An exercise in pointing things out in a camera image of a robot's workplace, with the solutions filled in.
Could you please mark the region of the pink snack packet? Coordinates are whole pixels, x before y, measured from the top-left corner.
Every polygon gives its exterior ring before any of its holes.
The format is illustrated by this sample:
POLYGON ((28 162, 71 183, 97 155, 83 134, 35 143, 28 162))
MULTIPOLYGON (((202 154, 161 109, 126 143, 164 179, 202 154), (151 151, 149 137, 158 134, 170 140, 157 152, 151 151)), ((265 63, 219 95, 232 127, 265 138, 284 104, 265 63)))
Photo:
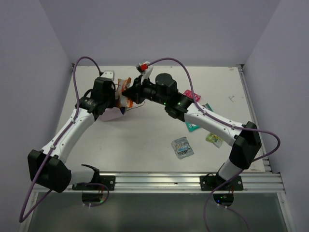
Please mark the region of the pink snack packet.
POLYGON ((198 102, 200 99, 201 99, 201 96, 196 94, 196 93, 193 93, 191 90, 187 89, 184 93, 183 93, 185 96, 191 98, 193 101, 196 101, 198 102))

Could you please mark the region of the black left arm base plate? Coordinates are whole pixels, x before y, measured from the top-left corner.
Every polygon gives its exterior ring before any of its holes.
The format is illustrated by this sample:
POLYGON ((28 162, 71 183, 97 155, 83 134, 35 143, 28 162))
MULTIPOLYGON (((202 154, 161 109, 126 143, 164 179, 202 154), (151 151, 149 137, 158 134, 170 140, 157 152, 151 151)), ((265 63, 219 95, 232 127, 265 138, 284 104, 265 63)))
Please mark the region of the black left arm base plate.
POLYGON ((114 191, 115 176, 113 175, 99 175, 95 177, 90 183, 82 184, 84 190, 97 190, 97 191, 114 191))

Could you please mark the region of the green red candy packet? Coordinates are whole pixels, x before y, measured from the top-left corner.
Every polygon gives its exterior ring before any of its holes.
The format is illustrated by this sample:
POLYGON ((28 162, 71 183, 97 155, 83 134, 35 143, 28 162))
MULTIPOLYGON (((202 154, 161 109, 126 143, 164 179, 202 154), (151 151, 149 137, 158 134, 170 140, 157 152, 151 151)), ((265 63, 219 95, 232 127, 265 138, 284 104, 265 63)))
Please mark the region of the green red candy packet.
MULTIPOLYGON (((211 106, 210 106, 208 103, 203 104, 202 106, 213 112, 213 109, 211 108, 211 106)), ((200 128, 200 126, 195 125, 195 124, 193 124, 193 123, 188 123, 188 122, 186 122, 185 124, 186 124, 186 126, 187 126, 189 132, 193 132, 193 131, 195 131, 195 130, 197 130, 197 129, 200 128)))

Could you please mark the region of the blue Burts chips bag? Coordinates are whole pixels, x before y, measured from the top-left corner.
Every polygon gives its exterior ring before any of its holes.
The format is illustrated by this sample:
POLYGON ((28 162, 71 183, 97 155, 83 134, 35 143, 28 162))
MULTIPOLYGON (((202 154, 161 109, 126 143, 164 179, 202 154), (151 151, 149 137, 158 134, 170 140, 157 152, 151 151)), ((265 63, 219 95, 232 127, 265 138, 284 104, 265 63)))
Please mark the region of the blue Burts chips bag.
POLYGON ((121 107, 120 111, 121 111, 122 115, 124 115, 126 113, 126 107, 121 107))

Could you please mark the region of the lilac paper bag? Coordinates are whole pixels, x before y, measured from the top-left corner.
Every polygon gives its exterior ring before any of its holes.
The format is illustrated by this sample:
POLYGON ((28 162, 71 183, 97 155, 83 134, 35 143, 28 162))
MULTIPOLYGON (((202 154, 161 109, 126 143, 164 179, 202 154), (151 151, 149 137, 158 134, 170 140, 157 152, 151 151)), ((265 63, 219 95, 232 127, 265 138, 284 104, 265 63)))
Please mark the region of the lilac paper bag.
POLYGON ((124 115, 122 115, 120 108, 121 107, 126 107, 126 113, 130 110, 140 108, 144 106, 145 102, 142 104, 136 104, 132 100, 130 100, 127 97, 124 97, 122 95, 122 92, 126 90, 129 87, 130 84, 116 84, 116 106, 113 107, 112 109, 106 109, 103 115, 99 116, 99 120, 101 121, 110 121, 110 120, 115 120, 117 118, 120 118, 124 115))

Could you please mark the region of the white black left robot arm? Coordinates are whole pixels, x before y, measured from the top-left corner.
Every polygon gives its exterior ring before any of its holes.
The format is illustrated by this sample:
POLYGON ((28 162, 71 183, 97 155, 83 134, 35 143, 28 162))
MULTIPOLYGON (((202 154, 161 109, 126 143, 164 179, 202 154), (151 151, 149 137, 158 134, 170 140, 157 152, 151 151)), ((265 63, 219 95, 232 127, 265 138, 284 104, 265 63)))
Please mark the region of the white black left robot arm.
POLYGON ((99 169, 82 164, 69 169, 66 161, 82 134, 101 116, 106 109, 115 106, 115 84, 112 79, 98 77, 93 88, 88 90, 61 130, 41 150, 28 154, 30 179, 57 193, 69 185, 83 184, 88 189, 99 187, 99 169))

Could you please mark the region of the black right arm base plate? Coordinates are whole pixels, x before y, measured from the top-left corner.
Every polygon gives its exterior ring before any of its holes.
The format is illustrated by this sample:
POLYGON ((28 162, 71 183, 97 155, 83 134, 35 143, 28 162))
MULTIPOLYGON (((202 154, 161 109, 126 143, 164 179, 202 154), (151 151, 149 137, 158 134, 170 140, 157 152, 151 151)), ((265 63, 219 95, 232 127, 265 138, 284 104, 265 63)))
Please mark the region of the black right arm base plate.
MULTIPOLYGON (((221 178, 218 174, 202 175, 199 177, 199 180, 200 180, 200 187, 202 191, 212 191, 226 181, 223 178, 221 178)), ((218 190, 220 191, 230 191, 230 190, 242 191, 244 190, 241 177, 240 176, 235 177, 234 179, 225 183, 218 190)))

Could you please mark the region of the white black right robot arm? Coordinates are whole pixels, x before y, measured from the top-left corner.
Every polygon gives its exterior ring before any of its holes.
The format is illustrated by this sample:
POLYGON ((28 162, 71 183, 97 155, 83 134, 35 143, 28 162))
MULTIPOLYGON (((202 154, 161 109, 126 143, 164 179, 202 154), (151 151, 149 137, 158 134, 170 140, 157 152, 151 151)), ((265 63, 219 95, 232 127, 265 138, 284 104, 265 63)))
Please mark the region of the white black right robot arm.
POLYGON ((178 91, 176 81, 168 73, 159 74, 154 83, 139 76, 122 95, 137 104, 150 100, 164 105, 170 117, 198 125, 230 145, 230 155, 213 180, 219 189, 231 186, 232 177, 248 169, 261 148, 260 136, 254 123, 231 121, 195 104, 192 98, 178 91))

